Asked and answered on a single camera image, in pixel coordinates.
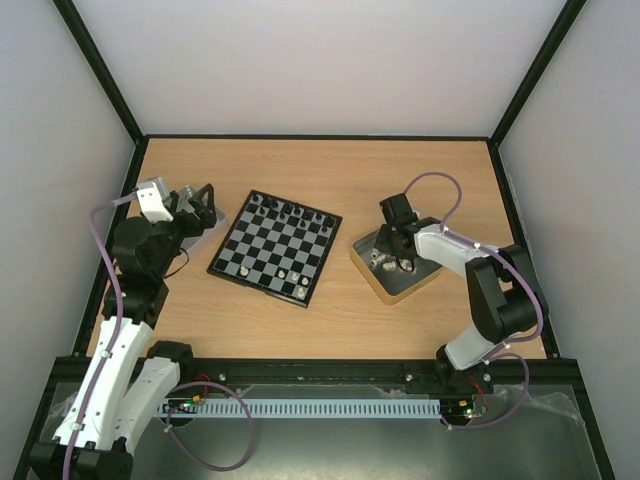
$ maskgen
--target white robotic arm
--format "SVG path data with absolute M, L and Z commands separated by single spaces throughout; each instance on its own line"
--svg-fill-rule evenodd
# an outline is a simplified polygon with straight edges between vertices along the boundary
M 467 280 L 472 323 L 438 352 L 455 371 L 473 367 L 512 335 L 535 326 L 538 306 L 546 315 L 546 301 L 522 247 L 480 245 L 434 218 L 419 220 L 405 194 L 389 197 L 380 206 L 387 223 L 376 239 L 378 250 L 399 259 L 432 260 Z M 511 288 L 503 289 L 505 283 L 512 283 Z
M 191 347 L 157 342 L 129 387 L 168 294 L 167 270 L 186 238 L 201 236 L 216 224 L 213 187 L 205 185 L 197 192 L 185 187 L 178 194 L 155 178 L 140 183 L 136 197 L 143 216 L 127 218 L 114 232 L 121 300 L 112 285 L 105 295 L 98 345 L 78 395 L 53 442 L 39 442 L 31 451 L 31 467 L 39 478 L 59 478 L 62 459 L 63 470 L 75 472 L 69 478 L 129 478 L 135 447 L 158 405 L 181 378 L 192 378 Z M 118 322 L 119 303 L 123 315 Z M 71 462 L 69 449 L 74 452 Z

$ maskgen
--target checkered board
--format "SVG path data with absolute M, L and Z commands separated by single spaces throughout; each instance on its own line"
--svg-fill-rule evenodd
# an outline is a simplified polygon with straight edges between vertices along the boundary
M 308 307 L 341 221 L 252 190 L 207 272 Z

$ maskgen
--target white wall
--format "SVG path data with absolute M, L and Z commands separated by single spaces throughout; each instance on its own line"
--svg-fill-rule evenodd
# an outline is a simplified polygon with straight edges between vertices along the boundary
M 562 354 L 620 479 L 640 421 L 640 2 L 587 2 L 502 148 Z
M 490 135 L 564 0 L 76 0 L 146 133 Z
M 11 478 L 98 265 L 92 206 L 133 144 L 51 1 L 0 12 L 0 478 Z M 101 219 L 106 231 L 108 215 Z

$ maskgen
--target white cable tray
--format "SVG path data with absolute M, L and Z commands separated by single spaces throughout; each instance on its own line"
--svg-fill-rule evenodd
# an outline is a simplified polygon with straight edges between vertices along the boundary
M 244 400 L 253 418 L 440 418 L 439 400 Z M 168 400 L 158 408 L 166 417 Z M 208 399 L 204 405 L 176 411 L 175 418 L 244 418 L 234 399 Z

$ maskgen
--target wooden table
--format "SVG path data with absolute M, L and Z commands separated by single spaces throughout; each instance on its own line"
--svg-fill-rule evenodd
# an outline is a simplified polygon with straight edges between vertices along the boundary
M 449 226 L 495 245 L 513 239 L 483 142 L 153 139 L 140 179 L 171 189 L 213 184 L 233 221 L 251 189 L 341 215 L 344 220 L 308 309 L 206 273 L 222 236 L 167 280 L 153 333 L 189 343 L 199 357 L 422 359 L 470 323 L 464 279 L 450 271 L 394 306 L 384 305 L 349 259 L 354 240 L 383 222 L 378 203 L 417 174 L 455 176 L 464 199 Z M 442 217 L 455 201 L 447 180 L 421 180 L 409 195 L 421 216 Z M 183 262 L 176 259 L 174 267 Z M 92 339 L 93 352 L 97 329 Z M 514 350 L 544 358 L 537 340 Z

